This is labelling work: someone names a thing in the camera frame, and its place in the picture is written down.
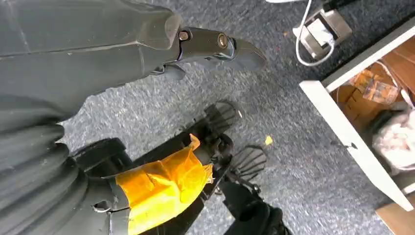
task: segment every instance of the black cable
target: black cable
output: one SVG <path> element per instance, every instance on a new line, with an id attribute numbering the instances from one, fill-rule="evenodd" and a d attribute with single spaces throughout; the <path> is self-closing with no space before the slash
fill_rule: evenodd
<path id="1" fill-rule="evenodd" d="M 323 10 L 328 12 L 334 9 L 339 9 L 355 1 L 357 0 L 328 0 L 323 3 Z"/>

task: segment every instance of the yellow debris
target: yellow debris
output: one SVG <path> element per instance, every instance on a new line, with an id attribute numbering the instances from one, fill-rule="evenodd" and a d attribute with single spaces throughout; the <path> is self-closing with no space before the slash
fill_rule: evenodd
<path id="1" fill-rule="evenodd" d="M 272 144 L 274 141 L 272 140 L 271 136 L 267 136 L 267 138 L 265 138 L 265 144 L 266 145 L 270 145 Z"/>

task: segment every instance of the wooden panel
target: wooden panel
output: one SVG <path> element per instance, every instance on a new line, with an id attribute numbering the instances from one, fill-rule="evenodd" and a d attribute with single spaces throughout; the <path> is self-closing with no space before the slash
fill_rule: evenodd
<path id="1" fill-rule="evenodd" d="M 408 199 L 415 204 L 415 195 Z M 392 203 L 377 209 L 376 213 L 395 235 L 415 235 L 415 211 L 405 211 Z"/>

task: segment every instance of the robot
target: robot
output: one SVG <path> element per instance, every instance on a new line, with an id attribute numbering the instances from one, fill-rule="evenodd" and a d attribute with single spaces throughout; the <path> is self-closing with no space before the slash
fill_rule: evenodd
<path id="1" fill-rule="evenodd" d="M 182 79 L 180 63 L 258 70 L 265 57 L 252 44 L 184 27 L 169 9 L 128 0 L 15 0 L 0 10 L 1 235 L 133 234 L 128 198 L 114 176 L 182 149 L 190 133 L 214 181 L 179 216 L 143 234 L 184 234 L 217 188 L 236 219 L 226 234 L 289 234 L 281 210 L 264 203 L 249 181 L 264 167 L 262 150 L 230 154 L 223 132 L 238 112 L 227 102 L 136 161 L 118 139 L 72 154 L 57 142 L 64 135 L 57 123 L 88 96 L 151 74 Z"/>

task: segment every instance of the plastic bag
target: plastic bag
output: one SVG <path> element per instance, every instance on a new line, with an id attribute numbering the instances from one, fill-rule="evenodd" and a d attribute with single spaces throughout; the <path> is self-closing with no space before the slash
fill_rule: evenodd
<path id="1" fill-rule="evenodd" d="M 415 170 L 415 111 L 392 117 L 373 137 L 372 146 L 390 165 L 391 175 Z"/>
<path id="2" fill-rule="evenodd" d="M 193 154 L 199 140 L 167 158 L 123 172 L 116 183 L 128 198 L 128 235 L 143 233 L 182 213 L 212 180 L 212 165 Z"/>

